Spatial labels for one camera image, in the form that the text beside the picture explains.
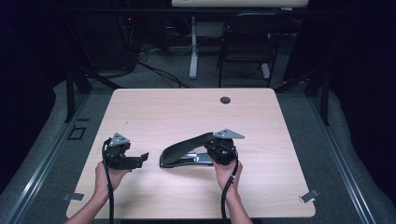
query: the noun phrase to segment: hand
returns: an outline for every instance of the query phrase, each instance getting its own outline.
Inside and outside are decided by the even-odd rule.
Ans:
[[[95,190],[93,192],[93,196],[106,196],[108,197],[108,188],[107,188],[107,178],[106,178],[106,170],[105,166],[102,162],[99,162],[96,165],[96,178],[95,178]],[[114,170],[109,168],[108,173],[110,175],[111,185],[113,186],[113,190],[120,185],[122,178],[132,172],[132,170]]]
[[[230,164],[228,164],[228,165],[217,164],[213,160],[212,160],[212,163],[213,163],[213,166],[215,167],[216,176],[218,179],[219,186],[220,186],[221,190],[224,190],[228,179],[233,174],[233,168],[235,167],[235,161],[231,161]],[[242,169],[243,169],[242,162],[238,161],[238,170],[236,171],[235,179],[233,180],[233,183],[230,185],[229,190],[230,189],[237,190],[238,184],[239,184],[239,178],[242,173]]]

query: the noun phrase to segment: forearm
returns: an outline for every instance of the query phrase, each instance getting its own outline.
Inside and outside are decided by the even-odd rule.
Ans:
[[[236,190],[227,192],[226,203],[230,212],[231,222],[235,224],[251,224],[251,219],[242,204],[241,197]]]
[[[107,195],[92,196],[92,198],[72,217],[70,217],[66,224],[83,224],[92,223],[95,216],[102,209],[108,199]]]

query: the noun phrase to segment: wrist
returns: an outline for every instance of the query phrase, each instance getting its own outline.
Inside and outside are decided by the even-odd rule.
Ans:
[[[227,194],[225,196],[227,203],[234,202],[240,200],[240,196],[238,190],[235,188],[229,188],[227,190]]]
[[[92,195],[91,200],[95,201],[96,203],[106,203],[108,200],[108,192],[103,192],[103,193],[95,192]]]

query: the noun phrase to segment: cable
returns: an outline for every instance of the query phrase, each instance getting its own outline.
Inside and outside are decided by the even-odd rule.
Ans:
[[[107,178],[107,189],[108,189],[108,200],[109,200],[109,206],[110,206],[110,211],[109,211],[109,221],[108,223],[113,224],[114,222],[114,191],[113,191],[113,185],[111,184],[111,179],[110,179],[110,174],[108,173],[108,166],[109,164],[106,164],[105,160],[105,146],[108,146],[110,143],[111,138],[107,139],[102,146],[102,160],[103,160],[103,165],[105,166],[105,172],[106,172],[106,178]]]
[[[158,68],[151,67],[150,65],[145,64],[145,63],[141,63],[141,62],[137,62],[137,63],[142,65],[143,67],[146,67],[147,69],[155,72],[156,74],[158,74],[163,79],[163,81],[166,82],[172,88],[174,88],[174,87],[167,80],[165,80],[165,78],[176,82],[178,84],[179,88],[181,88],[181,87],[193,88],[193,86],[180,81],[177,77],[175,77],[174,75],[172,75],[172,74],[170,74],[168,72],[165,72],[165,71],[163,71],[161,69],[158,69]]]
[[[228,181],[224,187],[224,190],[221,193],[221,216],[222,216],[222,220],[223,220],[224,224],[227,223],[227,215],[225,213],[225,197],[226,197],[228,188],[230,187],[230,185],[233,183],[233,180],[235,179],[235,175],[236,175],[236,172],[238,171],[238,163],[239,163],[238,152],[236,151],[236,149],[232,150],[232,152],[235,156],[235,167],[233,168],[233,173],[230,176],[230,178],[228,179]]]

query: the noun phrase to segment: wooden table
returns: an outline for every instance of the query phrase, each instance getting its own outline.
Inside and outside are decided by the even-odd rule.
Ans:
[[[223,96],[231,102],[223,104]],[[250,217],[315,214],[312,202],[300,202],[308,188],[273,90],[134,89],[114,91],[76,187],[84,198],[70,203],[67,216],[91,198],[102,145],[118,132],[131,140],[127,156],[149,156],[115,191],[115,218],[221,218],[213,167],[165,169],[159,158],[177,142],[225,128],[245,136],[234,144],[244,164],[239,191]],[[106,204],[96,218],[108,218],[108,210]]]

